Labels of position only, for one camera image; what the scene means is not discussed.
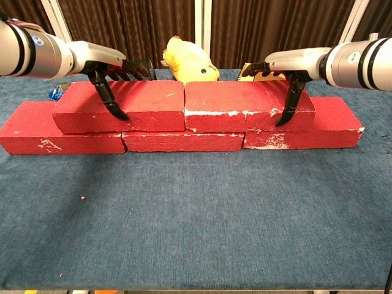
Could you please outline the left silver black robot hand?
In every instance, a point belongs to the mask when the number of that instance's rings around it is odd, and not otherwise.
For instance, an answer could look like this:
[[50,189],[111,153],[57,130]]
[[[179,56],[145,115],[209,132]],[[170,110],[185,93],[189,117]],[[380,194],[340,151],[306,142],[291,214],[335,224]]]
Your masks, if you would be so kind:
[[114,94],[106,80],[114,81],[131,79],[144,80],[152,78],[151,61],[132,61],[127,56],[113,48],[86,41],[67,43],[73,54],[73,74],[85,74],[95,87],[106,109],[117,119],[127,121],[129,116],[115,101]]

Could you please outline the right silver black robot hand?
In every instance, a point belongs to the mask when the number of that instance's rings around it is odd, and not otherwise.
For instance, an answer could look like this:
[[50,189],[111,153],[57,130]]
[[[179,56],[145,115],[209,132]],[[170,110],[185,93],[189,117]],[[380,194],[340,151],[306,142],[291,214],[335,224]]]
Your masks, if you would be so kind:
[[243,77],[253,77],[261,72],[264,77],[282,74],[288,81],[285,107],[276,127],[283,126],[292,119],[306,83],[321,79],[320,61],[329,51],[329,47],[278,51],[268,55],[264,61],[250,63],[243,69]]

